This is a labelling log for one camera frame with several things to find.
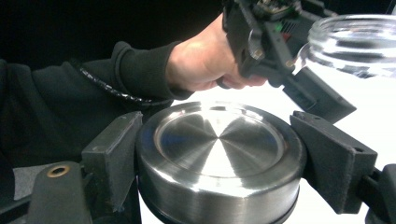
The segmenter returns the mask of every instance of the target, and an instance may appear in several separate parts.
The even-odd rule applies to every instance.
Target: dark background
[[[0,0],[0,58],[37,69],[71,57],[109,58],[120,40],[152,49],[198,34],[220,14],[221,2]],[[323,2],[339,14],[357,14],[386,13],[391,0]]]

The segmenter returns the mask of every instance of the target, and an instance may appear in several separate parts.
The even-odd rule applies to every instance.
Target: circular metal top
[[[233,196],[282,186],[299,178],[305,163],[286,122],[232,103],[165,109],[143,126],[137,145],[145,169],[168,182]]]

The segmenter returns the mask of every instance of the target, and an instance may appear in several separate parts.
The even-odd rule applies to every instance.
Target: metal cylinder
[[[139,190],[165,223],[280,223],[299,192],[304,145],[283,120],[233,103],[187,103],[137,139]]]

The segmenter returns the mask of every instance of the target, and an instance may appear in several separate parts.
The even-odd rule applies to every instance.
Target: black cable
[[[126,101],[132,101],[134,103],[138,103],[141,105],[165,105],[170,103],[172,100],[150,100],[150,99],[143,99],[140,97],[132,96],[127,93],[123,93],[121,91],[115,90],[113,87],[102,81],[100,78],[94,76],[92,73],[90,73],[82,63],[80,63],[77,59],[71,59],[70,64],[85,78],[87,78],[90,82],[98,86],[100,89],[118,97]]]

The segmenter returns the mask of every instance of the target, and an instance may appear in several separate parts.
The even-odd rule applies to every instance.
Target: brass screw
[[[55,178],[59,177],[62,175],[65,175],[69,172],[70,167],[68,165],[57,165],[52,167],[48,172],[47,172],[47,177],[50,178]]]

